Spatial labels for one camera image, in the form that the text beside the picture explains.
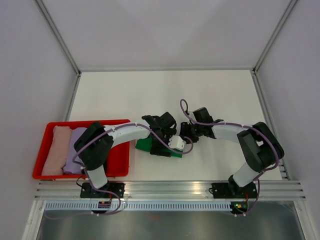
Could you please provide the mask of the green t shirt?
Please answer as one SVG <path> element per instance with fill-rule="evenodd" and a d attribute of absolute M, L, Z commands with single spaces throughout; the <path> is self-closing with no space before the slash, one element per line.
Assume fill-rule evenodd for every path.
<path fill-rule="evenodd" d="M 141 151 L 144 151 L 144 152 L 147 152 L 147 153 L 150 154 L 151 143 L 152 143 L 152 138 L 151 137 L 144 138 L 144 139 L 139 139 L 139 140 L 136 141 L 135 148 L 137 150 L 141 150 Z M 167 158 L 170 158 L 170 157 L 182 158 L 183 156 L 181 154 L 177 154 L 175 152 L 172 152 L 172 156 L 164 156 L 164 157 L 167 157 Z"/>

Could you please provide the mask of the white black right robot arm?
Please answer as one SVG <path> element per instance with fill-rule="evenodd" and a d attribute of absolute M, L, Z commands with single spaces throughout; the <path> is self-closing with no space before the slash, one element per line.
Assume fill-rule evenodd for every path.
<path fill-rule="evenodd" d="M 264 172 L 279 164 L 285 156 L 284 149 L 264 122 L 254 125 L 214 120 L 205 107 L 186 113 L 188 122 L 180 124 L 180 136 L 188 144 L 196 143 L 200 137 L 231 141 L 240 145 L 245 163 L 228 179 L 228 192 L 241 197 L 247 186 Z"/>

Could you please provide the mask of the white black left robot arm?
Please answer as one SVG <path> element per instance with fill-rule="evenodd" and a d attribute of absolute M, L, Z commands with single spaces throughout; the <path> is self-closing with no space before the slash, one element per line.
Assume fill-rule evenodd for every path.
<path fill-rule="evenodd" d="M 162 115 L 144 115 L 135 121 L 116 125 L 93 122 L 73 144 L 75 154 L 72 162 L 79 165 L 89 180 L 91 191 L 98 198 L 111 193 L 110 181 L 106 174 L 109 162 L 122 161 L 123 155 L 113 155 L 114 149 L 131 141 L 151 139 L 151 153 L 169 157 L 174 149 L 170 138 L 177 133 L 177 122 L 165 112 Z"/>

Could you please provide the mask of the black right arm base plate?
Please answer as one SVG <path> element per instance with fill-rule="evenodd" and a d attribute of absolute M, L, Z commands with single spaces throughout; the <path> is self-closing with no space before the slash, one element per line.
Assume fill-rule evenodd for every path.
<path fill-rule="evenodd" d="M 256 185 L 251 182 L 245 187 L 229 182 L 215 182 L 209 189 L 214 199 L 255 199 L 258 196 Z"/>

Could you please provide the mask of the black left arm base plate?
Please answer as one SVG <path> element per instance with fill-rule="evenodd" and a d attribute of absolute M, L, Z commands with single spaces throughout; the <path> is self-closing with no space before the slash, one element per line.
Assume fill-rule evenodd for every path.
<path fill-rule="evenodd" d="M 99 191 L 94 190 L 89 182 L 85 182 L 82 184 L 80 191 L 80 198 L 83 199 L 109 199 L 116 198 L 111 193 L 107 193 L 105 191 L 113 192 L 118 195 L 120 198 L 123 198 L 125 193 L 125 184 L 123 182 L 108 182 Z"/>

